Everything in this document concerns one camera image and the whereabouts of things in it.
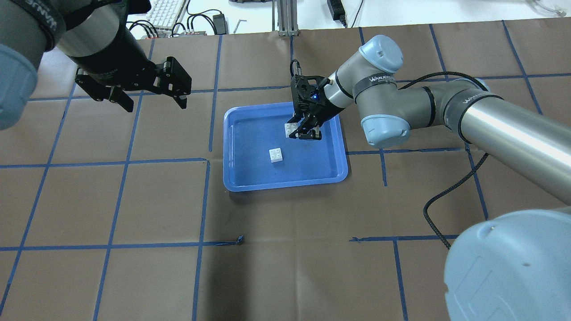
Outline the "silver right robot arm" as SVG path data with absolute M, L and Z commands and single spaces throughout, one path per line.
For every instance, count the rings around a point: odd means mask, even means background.
M 300 317 L 361 320 L 393 317 L 447 321 L 453 285 L 453 319 L 501 312 L 535 321 L 570 319 L 570 125 L 566 106 L 536 102 L 541 93 L 569 98 L 569 75 L 534 78 L 504 29 L 498 43 L 469 44 L 461 62 L 473 77 L 496 72 L 493 55 L 506 58 L 504 75 L 487 79 L 495 91 L 450 74 L 444 37 L 423 28 L 404 43 L 396 70 L 396 42 L 377 31 L 340 35 L 341 53 L 319 36 L 293 38 L 291 56 L 308 74 L 329 79 L 325 96 L 340 114 L 348 177 L 323 187 L 298 224 L 313 224 L 315 238 L 298 246 L 298 271 L 315 278 L 300 285 L 302 300 L 327 289 L 326 277 L 343 277 L 332 289 L 365 286 L 365 294 L 313 299 Z M 390 50 L 390 64 L 384 61 Z M 317 264 L 340 263 L 318 276 Z

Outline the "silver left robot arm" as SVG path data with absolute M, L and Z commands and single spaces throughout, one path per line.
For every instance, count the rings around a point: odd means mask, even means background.
M 126 27 L 149 0 L 3 0 L 1 129 L 14 126 L 37 87 L 43 55 L 58 48 L 77 65 L 74 78 L 93 100 L 134 110 L 129 91 L 167 95 L 184 109 L 192 78 L 176 58 L 155 64 Z

